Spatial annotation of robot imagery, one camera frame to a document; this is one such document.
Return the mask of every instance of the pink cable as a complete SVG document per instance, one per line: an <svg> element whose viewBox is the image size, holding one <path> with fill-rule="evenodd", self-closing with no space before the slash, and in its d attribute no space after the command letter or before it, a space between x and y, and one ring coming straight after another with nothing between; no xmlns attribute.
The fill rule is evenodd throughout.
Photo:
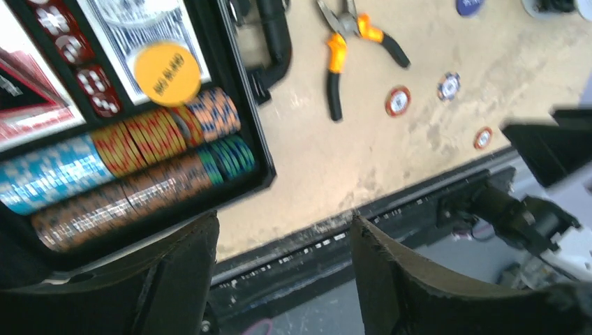
<svg viewBox="0 0 592 335"><path fill-rule="evenodd" d="M255 322L252 326L245 330L242 335L253 335L253 332L261 325L267 325L267 333L265 333L265 335L270 335L272 333L274 322L272 319L263 319Z"/></svg>

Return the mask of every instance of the orange handle grip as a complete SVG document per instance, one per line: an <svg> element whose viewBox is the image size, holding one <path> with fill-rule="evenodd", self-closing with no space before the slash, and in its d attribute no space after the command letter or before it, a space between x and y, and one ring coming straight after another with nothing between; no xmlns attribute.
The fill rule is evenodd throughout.
<svg viewBox="0 0 592 335"><path fill-rule="evenodd" d="M329 48L331 49L329 71L332 73L341 73L343 65L346 62L346 53L348 51L346 40L344 40L338 33L334 33L327 41L327 45L329 45Z"/></svg>
<svg viewBox="0 0 592 335"><path fill-rule="evenodd" d="M373 40L374 42L378 43L383 42L385 33L370 24L370 17L368 14L360 14L357 17L357 27L360 30L360 35L362 38Z"/></svg>

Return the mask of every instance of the red dice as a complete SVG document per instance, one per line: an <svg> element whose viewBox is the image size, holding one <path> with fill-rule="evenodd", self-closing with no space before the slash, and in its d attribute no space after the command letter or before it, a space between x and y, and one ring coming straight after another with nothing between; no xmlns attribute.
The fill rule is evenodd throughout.
<svg viewBox="0 0 592 335"><path fill-rule="evenodd" d="M98 65L90 65L76 71L76 80L88 96L104 93L111 87L105 71Z"/></svg>
<svg viewBox="0 0 592 335"><path fill-rule="evenodd" d="M95 113L101 117L113 117L121 112L121 103L112 88L109 88L105 93L91 96L91 105Z"/></svg>
<svg viewBox="0 0 592 335"><path fill-rule="evenodd" d="M62 35L55 40L55 45L61 58L70 64L82 64L94 58L87 39L80 33Z"/></svg>
<svg viewBox="0 0 592 335"><path fill-rule="evenodd" d="M78 30L74 17L61 1L29 0L29 2L32 2L37 21L51 37L57 38Z"/></svg>

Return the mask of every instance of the red poker chip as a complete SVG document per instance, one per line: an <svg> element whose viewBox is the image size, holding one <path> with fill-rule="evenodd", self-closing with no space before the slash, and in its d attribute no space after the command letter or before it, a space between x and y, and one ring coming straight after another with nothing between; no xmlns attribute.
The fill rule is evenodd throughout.
<svg viewBox="0 0 592 335"><path fill-rule="evenodd" d="M404 114L411 103L411 92L405 86L398 86L391 90L385 103L387 114L398 117Z"/></svg>
<svg viewBox="0 0 592 335"><path fill-rule="evenodd" d="M475 135L475 141L473 146L475 149L484 149L491 142L491 138L494 136L494 131L490 127L484 127Z"/></svg>

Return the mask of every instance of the red transparent die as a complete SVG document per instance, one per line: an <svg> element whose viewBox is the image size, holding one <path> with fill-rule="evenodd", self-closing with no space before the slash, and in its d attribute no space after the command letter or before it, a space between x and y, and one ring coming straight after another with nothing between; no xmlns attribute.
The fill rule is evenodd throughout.
<svg viewBox="0 0 592 335"><path fill-rule="evenodd" d="M90 99L94 111L101 117L113 117L121 113L121 103L111 88L105 92L94 94Z"/></svg>
<svg viewBox="0 0 592 335"><path fill-rule="evenodd" d="M89 42L81 33L73 32L55 40L58 53L70 64L81 64L94 58Z"/></svg>
<svg viewBox="0 0 592 335"><path fill-rule="evenodd" d="M78 30L78 25L70 11L60 1L29 0L37 21L43 30L53 38Z"/></svg>
<svg viewBox="0 0 592 335"><path fill-rule="evenodd" d="M111 87L105 71L98 65L76 71L76 81L88 96L105 93Z"/></svg>

